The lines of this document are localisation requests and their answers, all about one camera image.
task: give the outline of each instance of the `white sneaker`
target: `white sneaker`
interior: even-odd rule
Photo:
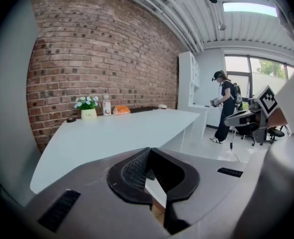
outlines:
[[[219,141],[218,138],[211,137],[210,139],[211,139],[213,142],[215,142],[215,143],[223,144],[223,141]]]

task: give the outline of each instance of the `window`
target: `window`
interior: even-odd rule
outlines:
[[[247,57],[226,56],[227,71],[249,73],[249,64]]]
[[[237,83],[241,89],[241,96],[247,101],[251,96],[251,72],[248,58],[244,56],[225,56],[228,78]]]
[[[250,78],[248,76],[241,75],[228,75],[228,78],[232,83],[237,83],[241,89],[241,96],[243,98],[250,97]]]
[[[224,2],[223,3],[224,11],[246,11],[246,12],[256,12],[261,14],[266,14],[270,16],[277,17],[276,8],[249,2]]]
[[[249,108],[249,104],[247,102],[242,102],[242,108],[247,110]]]
[[[278,62],[250,58],[252,68],[252,94],[269,85],[276,94],[286,83],[285,66]]]
[[[294,68],[277,61],[250,56],[225,56],[228,78],[237,83],[246,102],[269,85],[276,94],[294,74]]]
[[[290,79],[294,74],[294,68],[291,66],[287,66],[288,68],[288,79]]]

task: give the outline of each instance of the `black cap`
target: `black cap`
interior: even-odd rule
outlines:
[[[221,77],[222,76],[222,71],[217,71],[215,72],[215,74],[213,75],[213,78],[211,81],[215,81],[217,80],[218,77]]]

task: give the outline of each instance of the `white desk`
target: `white desk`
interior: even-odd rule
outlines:
[[[38,194],[79,165],[129,150],[163,146],[181,151],[190,143],[192,124],[199,115],[159,109],[64,122],[43,152],[30,188]]]

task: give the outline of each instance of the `brick wall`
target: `brick wall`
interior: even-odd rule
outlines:
[[[27,75],[27,108],[38,147],[79,96],[108,94],[112,106],[175,108],[177,56],[169,28],[130,0],[32,0],[40,29]]]

